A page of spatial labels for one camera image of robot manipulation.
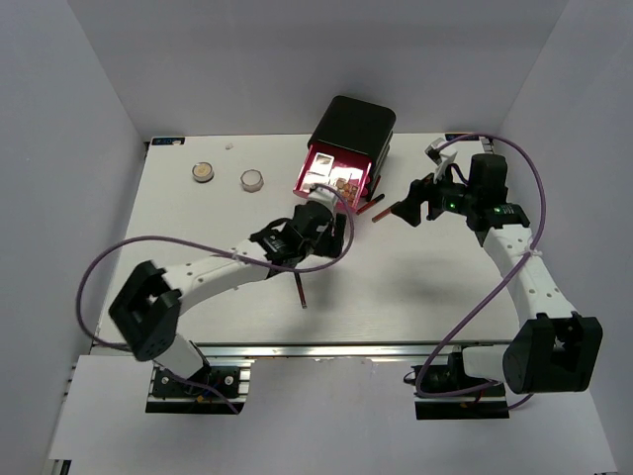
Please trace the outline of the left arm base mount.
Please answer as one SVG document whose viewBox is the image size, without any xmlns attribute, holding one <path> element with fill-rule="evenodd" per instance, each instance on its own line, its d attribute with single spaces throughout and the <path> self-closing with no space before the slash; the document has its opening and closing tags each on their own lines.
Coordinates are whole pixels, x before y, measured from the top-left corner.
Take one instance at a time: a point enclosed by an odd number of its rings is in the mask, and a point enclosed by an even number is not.
<svg viewBox="0 0 633 475">
<path fill-rule="evenodd" d="M 246 402 L 253 360 L 211 358 L 202 376 L 185 380 L 155 364 L 145 411 L 163 415 L 238 415 Z"/>
</svg>

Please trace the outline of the round gold powder compact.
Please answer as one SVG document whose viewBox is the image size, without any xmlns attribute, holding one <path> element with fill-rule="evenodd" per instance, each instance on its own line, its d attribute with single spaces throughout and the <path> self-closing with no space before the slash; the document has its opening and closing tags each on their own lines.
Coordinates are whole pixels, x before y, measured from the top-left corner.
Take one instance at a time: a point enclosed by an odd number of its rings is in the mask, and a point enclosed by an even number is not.
<svg viewBox="0 0 633 475">
<path fill-rule="evenodd" d="M 192 167 L 192 177 L 197 183 L 207 183 L 215 177 L 215 170 L 210 163 L 200 161 Z"/>
</svg>

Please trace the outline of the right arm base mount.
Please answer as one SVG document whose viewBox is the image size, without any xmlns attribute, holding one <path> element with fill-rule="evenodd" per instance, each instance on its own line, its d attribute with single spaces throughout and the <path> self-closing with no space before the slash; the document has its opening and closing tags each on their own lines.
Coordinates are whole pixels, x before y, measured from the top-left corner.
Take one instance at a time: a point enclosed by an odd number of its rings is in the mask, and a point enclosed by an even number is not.
<svg viewBox="0 0 633 475">
<path fill-rule="evenodd" d="M 420 389 L 430 397 L 420 397 L 414 392 L 415 418 L 418 421 L 508 419 L 505 389 L 501 385 L 478 389 L 485 383 L 485 379 L 466 375 L 460 352 L 435 359 L 420 383 Z"/>
</svg>

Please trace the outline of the pink drawer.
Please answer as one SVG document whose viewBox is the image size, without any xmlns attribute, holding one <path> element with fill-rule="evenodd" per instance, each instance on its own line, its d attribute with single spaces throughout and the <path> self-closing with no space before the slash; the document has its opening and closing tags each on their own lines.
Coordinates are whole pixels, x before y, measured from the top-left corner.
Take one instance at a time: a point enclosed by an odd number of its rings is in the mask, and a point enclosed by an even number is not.
<svg viewBox="0 0 633 475">
<path fill-rule="evenodd" d="M 295 195 L 307 198 L 308 193 L 301 189 L 304 176 L 311 172 L 311 165 L 315 155 L 318 152 L 326 153 L 334 157 L 334 163 L 331 168 L 330 174 L 326 177 L 327 185 L 335 188 L 335 182 L 338 178 L 349 180 L 352 183 L 356 183 L 359 186 L 359 192 L 356 198 L 356 202 L 353 207 L 350 207 L 353 211 L 356 211 L 365 193 L 366 185 L 371 181 L 369 174 L 372 169 L 371 159 L 362 153 L 348 150 L 339 146 L 314 142 L 309 145 L 309 151 L 306 160 L 302 166 L 297 182 L 293 189 Z"/>
</svg>

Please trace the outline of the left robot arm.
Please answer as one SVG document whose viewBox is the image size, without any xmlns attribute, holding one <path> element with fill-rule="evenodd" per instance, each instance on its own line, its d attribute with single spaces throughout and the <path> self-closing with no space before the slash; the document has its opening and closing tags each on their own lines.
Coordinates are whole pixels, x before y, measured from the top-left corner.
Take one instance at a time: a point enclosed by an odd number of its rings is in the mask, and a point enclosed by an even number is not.
<svg viewBox="0 0 633 475">
<path fill-rule="evenodd" d="M 209 364 L 190 340 L 177 332 L 181 316 L 230 289 L 295 269 L 311 255 L 342 255 L 347 217 L 309 201 L 233 248 L 227 257 L 210 256 L 180 265 L 138 264 L 109 309 L 109 315 L 138 361 L 153 361 L 175 374 L 186 394 L 209 383 Z"/>
</svg>

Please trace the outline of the multicolour small palette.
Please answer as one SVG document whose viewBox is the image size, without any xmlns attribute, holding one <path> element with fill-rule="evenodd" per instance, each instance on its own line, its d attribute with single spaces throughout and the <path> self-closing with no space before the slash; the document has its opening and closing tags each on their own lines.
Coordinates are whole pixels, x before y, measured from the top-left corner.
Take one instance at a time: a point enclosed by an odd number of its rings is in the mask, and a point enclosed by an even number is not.
<svg viewBox="0 0 633 475">
<path fill-rule="evenodd" d="M 359 186 L 349 180 L 338 178 L 335 182 L 335 188 L 343 196 L 348 205 L 353 207 L 359 192 Z"/>
</svg>

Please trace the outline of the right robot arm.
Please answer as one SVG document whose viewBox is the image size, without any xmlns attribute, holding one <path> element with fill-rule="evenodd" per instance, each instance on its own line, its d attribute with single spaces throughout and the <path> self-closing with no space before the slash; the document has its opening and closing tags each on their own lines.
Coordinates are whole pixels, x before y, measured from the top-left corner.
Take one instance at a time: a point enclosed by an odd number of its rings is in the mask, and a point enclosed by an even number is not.
<svg viewBox="0 0 633 475">
<path fill-rule="evenodd" d="M 409 185 L 393 215 L 416 227 L 442 213 L 465 217 L 467 227 L 502 277 L 524 324 L 508 345 L 467 346 L 446 370 L 448 386 L 467 395 L 483 380 L 504 383 L 515 394 L 581 392 L 588 388 L 603 330 L 582 316 L 531 249 L 536 238 L 522 208 L 506 200 L 503 156 L 475 154 L 467 183 L 450 171 L 430 173 Z"/>
</svg>

